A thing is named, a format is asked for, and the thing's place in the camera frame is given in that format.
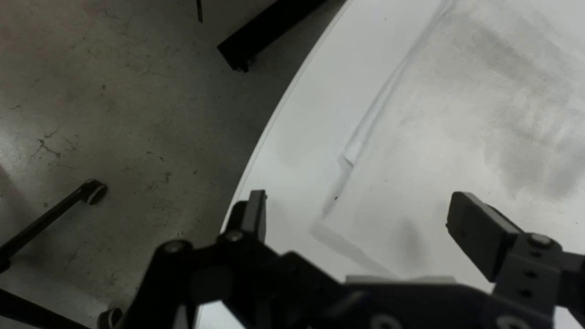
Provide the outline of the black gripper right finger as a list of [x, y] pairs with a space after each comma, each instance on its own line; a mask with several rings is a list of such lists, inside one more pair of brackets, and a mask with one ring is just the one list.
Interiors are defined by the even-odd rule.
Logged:
[[525, 232], [496, 206], [470, 191], [454, 191], [446, 228], [489, 281], [503, 283], [520, 275], [516, 248]]

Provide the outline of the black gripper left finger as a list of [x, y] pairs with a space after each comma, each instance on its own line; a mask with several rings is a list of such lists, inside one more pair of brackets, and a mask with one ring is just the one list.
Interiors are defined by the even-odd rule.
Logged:
[[238, 201], [229, 213], [225, 232], [227, 241], [240, 241], [245, 235], [253, 235], [258, 241], [267, 233], [267, 191], [253, 190], [247, 201]]

